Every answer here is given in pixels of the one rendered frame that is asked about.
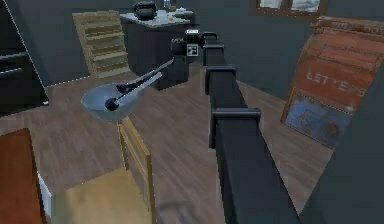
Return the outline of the black shelf unit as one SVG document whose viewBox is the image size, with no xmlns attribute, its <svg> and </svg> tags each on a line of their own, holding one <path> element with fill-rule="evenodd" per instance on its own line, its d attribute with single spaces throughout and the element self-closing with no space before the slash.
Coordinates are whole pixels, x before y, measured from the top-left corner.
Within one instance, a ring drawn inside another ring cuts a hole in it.
<svg viewBox="0 0 384 224">
<path fill-rule="evenodd" d="M 10 9 L 0 0 L 0 117 L 49 104 Z"/>
</svg>

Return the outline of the black toaster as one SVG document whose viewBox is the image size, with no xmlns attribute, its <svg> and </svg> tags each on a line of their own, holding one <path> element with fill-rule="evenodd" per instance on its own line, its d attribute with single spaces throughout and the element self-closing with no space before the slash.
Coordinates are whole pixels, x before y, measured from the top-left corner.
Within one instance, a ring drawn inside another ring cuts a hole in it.
<svg viewBox="0 0 384 224">
<path fill-rule="evenodd" d="M 157 6 L 154 1 L 140 1 L 133 5 L 134 15 L 139 20 L 152 20 L 157 15 Z"/>
</svg>

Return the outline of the dark kitchen counter cabinet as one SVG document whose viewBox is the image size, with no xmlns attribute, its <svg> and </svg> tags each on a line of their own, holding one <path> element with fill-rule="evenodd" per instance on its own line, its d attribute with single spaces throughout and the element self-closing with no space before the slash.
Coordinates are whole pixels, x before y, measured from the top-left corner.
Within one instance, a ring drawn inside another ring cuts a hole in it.
<svg viewBox="0 0 384 224">
<path fill-rule="evenodd" d="M 192 12 L 164 13 L 153 20 L 139 20 L 133 13 L 120 15 L 130 70 L 142 76 L 173 58 L 171 40 L 183 38 L 194 26 Z"/>
</svg>

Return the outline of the light wooden slatted shelf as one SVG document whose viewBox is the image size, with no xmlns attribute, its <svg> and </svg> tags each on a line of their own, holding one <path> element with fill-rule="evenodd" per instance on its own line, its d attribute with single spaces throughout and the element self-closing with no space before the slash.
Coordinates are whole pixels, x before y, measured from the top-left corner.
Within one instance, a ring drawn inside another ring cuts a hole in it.
<svg viewBox="0 0 384 224">
<path fill-rule="evenodd" d="M 106 78 L 130 71 L 118 11 L 73 13 L 72 17 L 91 77 Z"/>
</svg>

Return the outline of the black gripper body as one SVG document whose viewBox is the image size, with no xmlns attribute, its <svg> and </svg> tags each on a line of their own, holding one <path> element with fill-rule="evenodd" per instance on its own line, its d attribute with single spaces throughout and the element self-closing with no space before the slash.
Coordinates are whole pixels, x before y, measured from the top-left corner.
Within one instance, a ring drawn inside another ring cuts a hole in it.
<svg viewBox="0 0 384 224">
<path fill-rule="evenodd" d="M 174 83 L 182 83 L 187 80 L 185 41 L 183 38 L 171 40 L 171 52 L 173 63 L 170 69 L 170 79 Z"/>
</svg>

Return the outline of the red-brown wooden table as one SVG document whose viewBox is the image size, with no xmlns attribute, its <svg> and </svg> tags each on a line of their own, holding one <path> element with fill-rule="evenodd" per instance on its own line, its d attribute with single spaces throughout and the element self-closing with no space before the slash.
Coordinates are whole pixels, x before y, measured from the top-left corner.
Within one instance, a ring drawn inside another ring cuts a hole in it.
<svg viewBox="0 0 384 224">
<path fill-rule="evenodd" d="M 0 224 L 47 224 L 28 128 L 0 136 Z"/>
</svg>

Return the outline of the brown framed window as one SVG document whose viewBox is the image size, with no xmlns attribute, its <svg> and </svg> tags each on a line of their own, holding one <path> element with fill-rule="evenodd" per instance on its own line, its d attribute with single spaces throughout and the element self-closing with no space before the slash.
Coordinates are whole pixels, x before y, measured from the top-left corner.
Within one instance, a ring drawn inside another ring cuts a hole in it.
<svg viewBox="0 0 384 224">
<path fill-rule="evenodd" d="M 261 15 L 316 18 L 326 13 L 329 0 L 254 0 Z"/>
</svg>

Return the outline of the grey-blue mixing bowl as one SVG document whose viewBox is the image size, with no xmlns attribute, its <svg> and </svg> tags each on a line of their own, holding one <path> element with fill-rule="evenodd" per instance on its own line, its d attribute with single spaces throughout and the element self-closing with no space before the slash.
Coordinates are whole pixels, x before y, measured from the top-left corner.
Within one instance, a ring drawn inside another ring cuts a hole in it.
<svg viewBox="0 0 384 224">
<path fill-rule="evenodd" d="M 138 100 L 136 91 L 119 91 L 121 83 L 110 83 L 87 91 L 81 98 L 81 104 L 94 117 L 116 123 L 127 117 Z"/>
</svg>

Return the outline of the yellow wooden chair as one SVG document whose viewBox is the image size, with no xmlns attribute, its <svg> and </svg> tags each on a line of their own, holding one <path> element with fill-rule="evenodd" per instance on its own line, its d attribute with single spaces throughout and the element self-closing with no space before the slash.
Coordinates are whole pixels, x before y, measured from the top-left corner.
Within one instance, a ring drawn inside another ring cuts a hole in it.
<svg viewBox="0 0 384 224">
<path fill-rule="evenodd" d="M 157 224 L 151 152 L 130 118 L 117 127 L 124 166 L 56 194 L 51 224 Z"/>
</svg>

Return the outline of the red and blue letter box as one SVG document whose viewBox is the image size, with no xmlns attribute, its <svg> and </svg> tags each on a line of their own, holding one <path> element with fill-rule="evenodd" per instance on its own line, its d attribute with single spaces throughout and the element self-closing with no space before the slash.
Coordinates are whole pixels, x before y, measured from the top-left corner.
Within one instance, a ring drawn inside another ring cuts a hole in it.
<svg viewBox="0 0 384 224">
<path fill-rule="evenodd" d="M 384 62 L 384 21 L 321 16 L 311 27 L 281 123 L 334 149 Z"/>
</svg>

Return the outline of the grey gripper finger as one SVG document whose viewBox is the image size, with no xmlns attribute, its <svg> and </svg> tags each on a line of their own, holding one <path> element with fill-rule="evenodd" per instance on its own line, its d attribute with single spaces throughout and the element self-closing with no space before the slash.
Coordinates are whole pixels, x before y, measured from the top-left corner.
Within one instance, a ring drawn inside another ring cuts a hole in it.
<svg viewBox="0 0 384 224">
<path fill-rule="evenodd" d="M 117 96 L 112 96 L 108 98 L 105 101 L 105 108 L 109 111 L 115 111 L 117 110 L 121 105 L 128 104 L 130 101 L 132 101 L 136 95 L 150 86 L 153 82 L 157 81 L 159 78 L 162 77 L 162 73 L 157 73 L 153 78 L 150 78 L 148 81 L 146 81 L 142 86 L 140 86 L 138 89 L 133 90 L 132 92 L 129 92 L 128 94 L 121 94 L 117 91 L 116 85 L 114 85 L 114 89 L 118 92 Z"/>
<path fill-rule="evenodd" d="M 153 78 L 157 73 L 161 72 L 162 70 L 164 70 L 168 66 L 172 65 L 173 63 L 174 63 L 174 60 L 171 59 L 168 62 L 159 66 L 158 68 L 144 74 L 143 76 L 141 76 L 141 77 L 139 77 L 133 81 L 123 83 L 123 84 L 117 84 L 116 89 L 121 94 L 128 94 L 129 92 L 132 92 L 133 90 L 138 89 L 140 86 L 142 86 L 150 78 Z"/>
</svg>

